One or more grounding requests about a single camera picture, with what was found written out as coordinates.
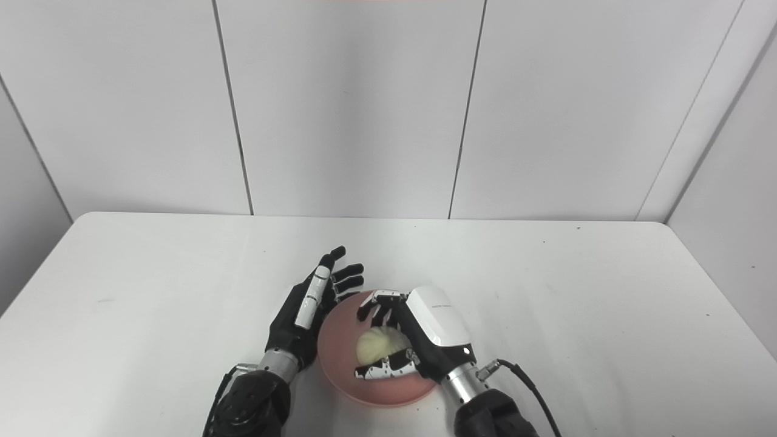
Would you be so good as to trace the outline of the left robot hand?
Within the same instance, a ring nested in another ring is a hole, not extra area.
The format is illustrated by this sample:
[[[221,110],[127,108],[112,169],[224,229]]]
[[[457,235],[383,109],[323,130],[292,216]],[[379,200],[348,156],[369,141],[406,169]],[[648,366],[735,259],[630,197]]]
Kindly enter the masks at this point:
[[[335,264],[346,253],[344,246],[327,252],[314,270],[291,289],[270,324],[266,353],[283,351],[290,354],[299,370],[313,364],[318,355],[323,321],[342,301],[358,295],[357,288],[364,284],[361,263],[336,271]]]

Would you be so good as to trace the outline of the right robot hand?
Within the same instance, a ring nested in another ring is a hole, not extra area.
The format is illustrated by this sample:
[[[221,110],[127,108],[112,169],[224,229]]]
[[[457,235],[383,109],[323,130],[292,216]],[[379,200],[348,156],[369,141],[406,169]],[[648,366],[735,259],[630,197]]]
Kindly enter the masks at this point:
[[[445,291],[436,286],[372,291],[361,302],[357,318],[370,320],[372,327],[396,329],[409,345],[358,366],[356,378],[377,380],[418,373],[439,384],[457,368],[477,362],[463,318]]]

